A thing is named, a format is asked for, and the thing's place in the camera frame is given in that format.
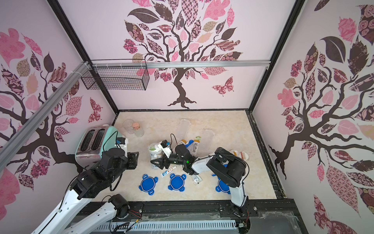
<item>pink wall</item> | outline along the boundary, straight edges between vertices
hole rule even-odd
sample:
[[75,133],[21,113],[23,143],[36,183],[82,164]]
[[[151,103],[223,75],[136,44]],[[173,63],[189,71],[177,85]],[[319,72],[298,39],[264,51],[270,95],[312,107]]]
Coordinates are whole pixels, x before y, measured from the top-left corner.
[[373,233],[370,3],[308,1],[254,110],[309,233]]
[[[4,2],[0,15],[0,145],[5,145],[82,59],[46,1]],[[98,104],[102,109],[94,113]],[[82,170],[74,164],[81,135],[113,119],[101,92],[86,90],[79,80],[0,172],[2,232],[30,233],[43,221]]]

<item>patterned leaf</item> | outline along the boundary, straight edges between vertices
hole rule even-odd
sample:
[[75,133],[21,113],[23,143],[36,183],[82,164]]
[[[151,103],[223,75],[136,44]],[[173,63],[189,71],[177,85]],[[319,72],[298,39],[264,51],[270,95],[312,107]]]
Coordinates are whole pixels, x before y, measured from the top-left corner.
[[156,12],[166,21],[173,22],[173,15],[171,11],[163,4],[153,2],[153,7],[155,8]]
[[330,0],[321,0],[319,1],[319,3],[317,4],[316,8],[314,9],[314,11],[318,11],[320,9],[322,9],[322,7],[324,7]]
[[374,27],[373,27],[373,5],[360,5],[361,9],[360,23],[358,24],[358,32],[360,35],[368,40],[371,45],[374,43]]
[[328,81],[327,74],[320,69],[318,69],[318,80],[322,83],[326,83]]
[[182,11],[179,13],[177,19],[175,20],[175,28],[176,30],[179,30],[183,27],[184,25],[184,18],[182,16]]
[[356,125],[346,119],[339,122],[338,131],[343,135],[353,135],[358,133]]
[[221,39],[228,40],[234,34],[236,28],[229,28],[225,32],[222,33]]
[[72,117],[70,119],[68,119],[68,122],[71,123],[71,124],[75,124],[76,122],[78,122],[78,118],[75,118],[75,117]]
[[316,48],[316,44],[314,43],[305,56],[304,69],[307,74],[313,69],[314,65],[317,62],[317,58],[318,50]]
[[140,27],[138,27],[136,24],[129,23],[126,20],[125,20],[125,24],[126,24],[126,29],[129,35],[137,42],[144,43],[144,35],[143,35],[143,32],[140,30]]
[[235,13],[233,9],[230,7],[229,11],[227,12],[227,25],[230,27],[235,19]]
[[55,132],[55,139],[59,142],[65,142],[64,139],[62,138],[62,135],[59,134],[58,132]]
[[331,130],[333,130],[333,128],[335,128],[335,126],[336,126],[336,124],[325,124],[321,128],[321,133],[322,134],[329,133],[329,132],[331,132]]
[[21,84],[20,79],[11,73],[10,71],[6,70],[3,66],[1,66],[3,70],[1,73],[3,74],[3,78],[7,84],[7,86],[18,96],[22,97],[24,88],[23,85]]
[[215,33],[218,35],[220,32],[222,32],[223,27],[225,26],[226,20],[222,23],[217,24],[217,27],[215,28]]
[[195,79],[195,71],[192,69],[190,70],[190,76]]
[[333,100],[334,100],[334,93],[332,92],[332,90],[325,93],[325,95],[322,97],[322,102],[327,105],[330,105]]
[[28,77],[26,89],[28,95],[33,94],[38,90],[38,80],[36,79],[35,72]]
[[199,36],[200,31],[201,31],[201,23],[200,23],[200,20],[197,20],[192,27],[192,31],[191,31],[192,40],[196,39]]
[[162,48],[154,41],[151,41],[150,39],[147,38],[147,42],[149,44],[149,47],[151,50],[153,50],[156,54],[163,55],[163,50]]
[[374,140],[374,125],[358,125],[365,137]]
[[157,80],[159,77],[160,77],[160,72],[159,72],[159,70],[157,69],[157,70],[154,72],[154,80]]
[[173,10],[173,13],[178,8],[179,0],[168,0],[170,8]]
[[374,121],[374,104],[364,108],[355,116],[355,118],[364,121]]
[[335,157],[341,159],[341,160],[346,160],[346,161],[357,161],[354,160],[347,152],[343,150],[338,150],[334,153]]
[[175,51],[173,56],[171,57],[171,61],[174,62],[175,60],[177,60],[178,56],[179,56],[179,51]]
[[370,160],[360,160],[352,165],[359,171],[371,171],[374,169],[374,161]]
[[205,32],[210,32],[214,26],[217,24],[217,22],[214,22],[214,21],[209,21],[208,23],[206,23],[203,27],[203,30]]
[[314,79],[314,71],[310,75],[308,81],[306,82],[305,93],[308,101],[310,101],[316,91],[316,80]]
[[25,107],[29,110],[37,111],[40,107],[39,100],[35,95],[31,95],[25,102]]
[[374,189],[369,189],[369,188],[357,188],[357,189],[358,189],[358,193],[360,194],[362,201],[365,203],[367,208],[374,214],[374,202],[373,202]]
[[61,64],[61,67],[58,67],[52,72],[52,75],[49,78],[48,83],[62,83],[68,73],[65,72],[66,65],[65,63]]
[[329,165],[326,178],[336,195],[358,213],[357,194],[348,177],[338,168]]
[[53,72],[53,69],[55,68],[55,66],[53,64],[53,60],[50,57],[49,53],[47,54],[47,56],[44,57],[43,63],[44,63],[44,68],[46,69],[47,72]]
[[135,16],[141,22],[146,23],[146,24],[151,24],[151,23],[154,23],[160,20],[160,18],[155,13],[153,13],[152,11],[146,8],[134,9],[130,11],[130,13],[127,16],[129,15]]
[[349,89],[356,92],[361,92],[369,89],[374,84],[374,73],[368,74],[356,80]]
[[31,176],[19,174],[18,176],[19,183],[25,187],[31,188],[34,191],[34,181]]
[[74,116],[76,115],[79,110],[80,106],[82,105],[82,97],[72,97],[65,106],[66,115]]
[[209,58],[213,58],[215,56],[215,48],[212,49]]
[[149,27],[145,24],[139,24],[139,27],[141,27],[142,29],[144,29],[146,31],[150,31]]
[[235,46],[239,45],[239,43],[240,43],[240,40],[237,40],[236,42],[226,40],[220,43],[216,43],[215,45],[223,51],[227,51],[227,50],[231,51],[234,49]]
[[197,42],[199,42],[199,43],[207,42],[209,40],[209,38],[210,38],[211,35],[212,35],[212,33],[205,33],[205,34],[203,34],[203,35],[201,35],[199,37],[199,39],[197,40]]
[[157,28],[160,28],[163,32],[166,32],[166,33],[171,30],[171,26],[167,24],[157,26]]
[[25,170],[27,169],[27,162],[24,162],[22,163],[16,170],[16,172],[14,174],[17,174],[18,172],[25,172]]
[[173,70],[171,70],[171,75],[175,78],[178,75],[177,69],[173,68]]
[[13,99],[8,96],[0,95],[0,106],[3,108],[11,108],[14,105]]
[[21,60],[17,63],[17,72],[20,77],[28,76],[30,74],[30,65],[27,62],[27,59]]
[[34,52],[33,55],[30,58],[31,65],[38,71],[42,71],[42,68],[40,67],[40,62],[38,58],[35,56]]
[[201,73],[201,76],[204,78],[204,79],[209,79],[209,77],[205,74],[205,73]]
[[341,105],[344,107],[346,110],[350,110],[353,107],[355,107],[356,103],[358,101],[358,95],[352,95],[343,100]]
[[155,40],[158,40],[158,39],[160,39],[162,37],[162,35],[159,34],[159,33],[148,33],[148,35],[150,35]]
[[296,85],[296,80],[295,78],[289,78],[286,80],[286,82],[283,83],[284,86],[286,86],[289,89],[292,89]]
[[364,175],[362,173],[351,172],[348,173],[348,176],[349,178],[351,178],[351,180],[353,180],[356,183],[359,183],[360,185],[374,187],[374,181],[367,175]]
[[211,76],[219,75],[222,72],[227,71],[224,67],[206,67],[204,70],[208,75]]
[[317,145],[313,144],[308,149],[308,161],[309,161],[309,159],[311,159],[311,157],[313,157],[314,155],[316,155],[316,152],[317,152]]
[[186,62],[188,62],[190,60],[190,52],[189,51],[184,55],[184,60]]
[[38,152],[40,153],[41,156],[50,158],[49,155],[49,149],[45,146],[38,147]]
[[366,65],[368,61],[368,49],[363,45],[362,42],[358,41],[353,43],[352,48],[349,52],[348,67],[352,74],[355,76],[359,73]]
[[317,167],[317,176],[319,178],[319,182],[322,182],[324,180],[325,170],[322,164]]
[[337,37],[325,37],[321,40],[326,42],[327,57],[334,62],[344,63],[346,59],[346,47],[344,43]]
[[283,111],[282,115],[284,116],[288,115],[291,112],[291,110],[292,110],[292,107],[288,107],[287,109]]
[[66,135],[66,134],[70,133],[68,130],[66,130],[64,127],[61,127],[61,126],[56,127],[55,131],[57,131],[61,135]]

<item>tree wall mural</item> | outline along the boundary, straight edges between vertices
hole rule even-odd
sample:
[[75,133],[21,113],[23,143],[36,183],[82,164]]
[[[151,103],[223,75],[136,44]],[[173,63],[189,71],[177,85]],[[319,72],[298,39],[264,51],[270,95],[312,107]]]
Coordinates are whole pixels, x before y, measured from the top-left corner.
[[[276,168],[279,164],[286,178],[285,161],[295,142],[303,142],[301,151],[306,151],[308,160],[318,157],[316,176],[320,181],[326,178],[336,195],[359,215],[358,197],[374,214],[374,180],[365,174],[374,169],[374,161],[362,160],[362,155],[346,151],[358,149],[374,154],[372,144],[360,143],[362,135],[374,140],[374,104],[364,104],[374,102],[374,56],[369,58],[368,52],[374,43],[374,5],[358,7],[361,11],[358,23],[340,18],[340,38],[322,38],[326,45],[324,52],[314,43],[304,63],[298,60],[292,64],[292,77],[278,94],[280,104],[285,107],[281,115],[285,116],[289,130],[287,142],[282,151],[269,147],[276,156]],[[315,218],[321,228],[327,224],[329,233],[338,230],[336,226],[344,226],[329,221],[321,212]],[[343,230],[355,233],[349,227]]]
[[[143,7],[132,10],[125,20],[126,29],[134,41],[126,39],[123,47],[133,54],[133,62],[143,58],[150,62],[231,61],[237,60],[242,54],[233,51],[240,41],[234,42],[231,39],[236,28],[230,28],[235,17],[233,9],[229,8],[230,0],[132,1]],[[197,18],[199,12],[204,12],[204,15]],[[182,86],[183,79],[187,81],[188,78],[197,79],[199,76],[209,79],[209,76],[224,71],[226,69],[223,67],[207,67],[203,70],[193,67],[148,69],[150,75],[154,74],[155,80],[172,80],[177,88],[179,97],[168,106],[180,103],[181,107],[187,109],[189,107],[186,103],[196,101],[187,97]],[[140,69],[137,74],[141,76],[143,72],[144,70]],[[225,85],[210,88],[223,95],[233,90],[232,83],[231,77]]]

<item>black wire basket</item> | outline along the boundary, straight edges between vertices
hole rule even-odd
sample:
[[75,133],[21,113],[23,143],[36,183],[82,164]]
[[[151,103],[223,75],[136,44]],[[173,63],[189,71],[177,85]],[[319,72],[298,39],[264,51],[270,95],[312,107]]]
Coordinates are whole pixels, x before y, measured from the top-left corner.
[[[147,63],[141,59],[135,62],[141,63],[141,66],[93,65],[93,70],[107,89],[146,90],[149,81]],[[90,70],[83,74],[82,81],[87,89],[100,89]]]

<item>beige countertop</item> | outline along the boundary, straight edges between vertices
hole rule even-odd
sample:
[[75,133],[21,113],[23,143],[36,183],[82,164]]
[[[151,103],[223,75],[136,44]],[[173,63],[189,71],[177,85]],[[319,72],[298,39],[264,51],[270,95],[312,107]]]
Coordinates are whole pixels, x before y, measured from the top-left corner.
[[[126,119],[138,122],[144,130],[142,137],[128,134],[122,127]],[[213,172],[206,171],[199,176],[202,182],[198,185],[193,183],[192,177],[185,173],[182,165],[172,172],[176,175],[186,174],[185,190],[171,191],[168,189],[170,177],[168,174],[161,177],[164,170],[153,169],[150,163],[148,146],[151,143],[163,140],[170,141],[170,134],[177,131],[181,119],[188,119],[191,126],[186,135],[186,140],[200,136],[204,129],[211,129],[215,136],[210,146],[210,152],[217,147],[226,150],[235,149],[245,151],[249,155],[249,175],[244,180],[244,190],[249,199],[276,199],[272,184],[254,138],[249,120],[244,110],[223,110],[223,111],[159,111],[159,112],[121,112],[116,120],[115,127],[126,138],[129,139],[128,151],[139,152],[138,166],[135,170],[126,170],[122,179],[113,192],[109,188],[101,191],[94,201],[101,201],[106,195],[121,194],[128,201],[166,201],[166,200],[229,200],[230,195],[224,192],[217,192],[218,179],[212,176]],[[197,152],[198,157],[205,157],[206,153]],[[140,191],[138,188],[142,175],[158,177],[152,196]]]

